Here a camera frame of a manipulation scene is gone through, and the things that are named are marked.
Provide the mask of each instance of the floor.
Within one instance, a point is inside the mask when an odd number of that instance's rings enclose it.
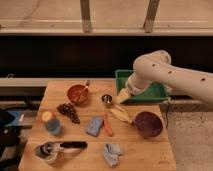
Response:
[[[0,107],[23,105],[23,102],[0,102]],[[213,168],[213,109],[195,100],[171,100],[160,104],[168,136],[177,163],[177,171],[212,171]],[[25,125],[21,132],[21,145],[7,149],[5,158],[21,154],[29,137],[36,111],[23,111]],[[12,166],[6,171],[15,171]]]
[[[146,18],[147,0],[91,0],[94,29],[141,29]],[[212,1],[160,1],[155,28],[212,28]],[[81,29],[80,1],[7,0],[0,1],[3,28]]]

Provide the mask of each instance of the cloth towel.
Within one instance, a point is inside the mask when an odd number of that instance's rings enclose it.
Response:
[[[123,150],[118,144],[105,143],[103,148],[103,156],[110,167],[118,165],[118,156],[123,155]]]

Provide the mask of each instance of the gray cloth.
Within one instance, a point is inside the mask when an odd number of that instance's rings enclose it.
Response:
[[[123,155],[123,153],[123,150],[117,144],[104,144],[103,156],[110,167],[118,165],[118,156]]]
[[[86,133],[94,137],[98,136],[99,130],[103,125],[103,117],[94,116],[90,121]]]

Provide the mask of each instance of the blue sponge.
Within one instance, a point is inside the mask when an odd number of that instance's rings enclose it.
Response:
[[[100,116],[94,116],[90,121],[86,133],[94,137],[98,136],[99,130],[103,125],[103,118]]]

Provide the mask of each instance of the black handle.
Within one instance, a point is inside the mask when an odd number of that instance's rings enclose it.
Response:
[[[87,143],[85,141],[65,141],[60,146],[64,148],[86,148]]]

